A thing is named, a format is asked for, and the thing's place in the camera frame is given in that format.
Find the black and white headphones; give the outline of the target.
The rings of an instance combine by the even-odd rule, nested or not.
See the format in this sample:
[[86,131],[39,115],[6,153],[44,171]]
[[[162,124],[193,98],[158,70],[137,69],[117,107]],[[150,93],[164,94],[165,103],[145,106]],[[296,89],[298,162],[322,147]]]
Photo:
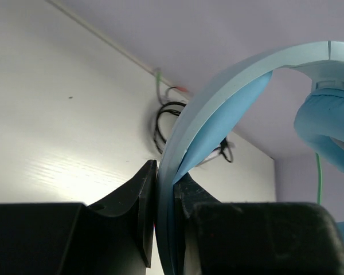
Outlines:
[[[161,70],[159,68],[154,69],[153,75],[155,77],[155,91],[160,107],[151,119],[150,131],[157,152],[162,154],[174,123],[188,103],[187,98],[190,93],[186,88],[177,85],[167,87],[163,91]],[[199,162],[199,165],[201,166],[218,157],[233,163],[233,149],[234,143],[224,138],[204,160]]]

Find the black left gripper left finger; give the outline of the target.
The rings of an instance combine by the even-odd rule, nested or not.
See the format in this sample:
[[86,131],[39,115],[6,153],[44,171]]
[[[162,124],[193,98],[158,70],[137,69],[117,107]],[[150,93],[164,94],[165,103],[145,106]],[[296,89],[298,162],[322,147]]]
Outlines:
[[0,274],[145,274],[157,163],[91,205],[0,204]]

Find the light blue headphones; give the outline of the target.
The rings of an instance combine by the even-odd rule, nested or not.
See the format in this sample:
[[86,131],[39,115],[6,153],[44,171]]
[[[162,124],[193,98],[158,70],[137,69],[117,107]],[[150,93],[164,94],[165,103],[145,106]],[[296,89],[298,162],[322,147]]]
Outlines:
[[311,79],[311,92],[295,117],[295,131],[344,173],[344,42],[272,49],[228,67],[184,107],[162,154],[155,229],[165,274],[177,273],[173,186],[235,127],[279,68]]

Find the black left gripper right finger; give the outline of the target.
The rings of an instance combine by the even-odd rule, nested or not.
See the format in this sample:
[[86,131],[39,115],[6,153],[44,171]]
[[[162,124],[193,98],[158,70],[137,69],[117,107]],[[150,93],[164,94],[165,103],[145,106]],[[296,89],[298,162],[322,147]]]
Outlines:
[[344,240],[314,203],[223,203],[174,185],[179,274],[344,274]]

